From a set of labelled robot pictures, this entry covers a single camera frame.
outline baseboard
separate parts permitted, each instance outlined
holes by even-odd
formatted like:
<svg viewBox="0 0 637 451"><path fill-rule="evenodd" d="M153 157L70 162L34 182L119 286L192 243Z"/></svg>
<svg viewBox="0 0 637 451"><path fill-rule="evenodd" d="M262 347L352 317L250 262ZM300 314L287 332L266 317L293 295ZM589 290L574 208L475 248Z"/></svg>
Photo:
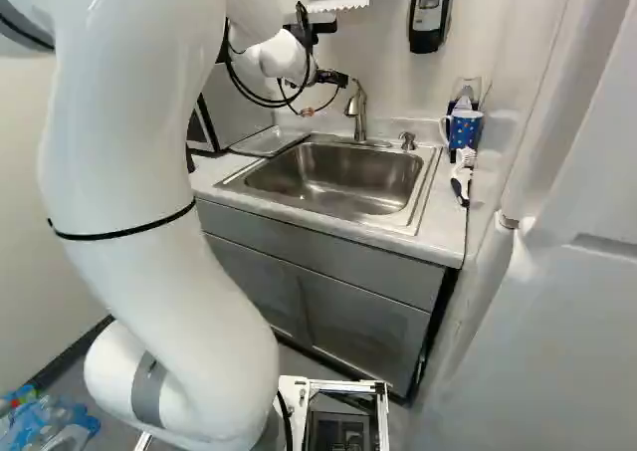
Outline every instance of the baseboard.
<svg viewBox="0 0 637 451"><path fill-rule="evenodd" d="M78 361L82 356L87 354L93 341L98 335L108 327L114 318L108 316L90 329L75 343L65 349L56 358L54 358L49 364L38 371L29 381L38 390L47 389L51 386L65 371L67 371L73 364Z"/></svg>

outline toothbrush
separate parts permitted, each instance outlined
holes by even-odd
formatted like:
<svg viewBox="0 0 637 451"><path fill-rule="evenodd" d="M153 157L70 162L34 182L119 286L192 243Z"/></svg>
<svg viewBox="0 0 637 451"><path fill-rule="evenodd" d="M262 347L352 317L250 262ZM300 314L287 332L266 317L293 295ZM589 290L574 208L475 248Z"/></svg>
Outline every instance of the toothbrush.
<svg viewBox="0 0 637 451"><path fill-rule="evenodd" d="M476 165L476 151L471 147L463 147L456 150L456 166L451 173L451 188L456 194L458 203L467 208L469 207L469 185L473 178L473 168Z"/></svg>

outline plastic packaging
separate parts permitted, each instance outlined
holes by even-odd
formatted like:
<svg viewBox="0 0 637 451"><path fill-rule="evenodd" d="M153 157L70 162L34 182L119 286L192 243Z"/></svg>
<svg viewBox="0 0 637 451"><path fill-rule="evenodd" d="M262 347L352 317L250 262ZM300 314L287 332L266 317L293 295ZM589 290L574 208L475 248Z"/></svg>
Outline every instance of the plastic packaging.
<svg viewBox="0 0 637 451"><path fill-rule="evenodd" d="M13 410L0 451L80 451L100 426L85 406L47 395Z"/></svg>

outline sink cabinet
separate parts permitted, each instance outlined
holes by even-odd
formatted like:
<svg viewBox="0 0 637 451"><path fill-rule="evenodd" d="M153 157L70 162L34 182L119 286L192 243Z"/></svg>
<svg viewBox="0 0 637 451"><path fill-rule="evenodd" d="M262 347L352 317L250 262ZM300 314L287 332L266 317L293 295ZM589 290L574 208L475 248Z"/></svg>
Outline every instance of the sink cabinet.
<svg viewBox="0 0 637 451"><path fill-rule="evenodd" d="M219 237L206 239L277 333L406 395L429 314Z"/></svg>
<svg viewBox="0 0 637 451"><path fill-rule="evenodd" d="M405 397L445 269L198 201L215 256L278 335Z"/></svg>

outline white door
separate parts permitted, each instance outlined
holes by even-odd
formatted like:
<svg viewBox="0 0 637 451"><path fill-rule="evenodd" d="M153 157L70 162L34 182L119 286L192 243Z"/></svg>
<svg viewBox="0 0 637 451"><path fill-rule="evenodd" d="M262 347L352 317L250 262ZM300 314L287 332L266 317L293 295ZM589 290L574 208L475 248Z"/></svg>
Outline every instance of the white door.
<svg viewBox="0 0 637 451"><path fill-rule="evenodd" d="M635 58L631 0L578 133L550 162L554 174L509 184L521 200L521 184L536 195L519 208L510 266L456 373L415 423L413 449L635 448Z"/></svg>

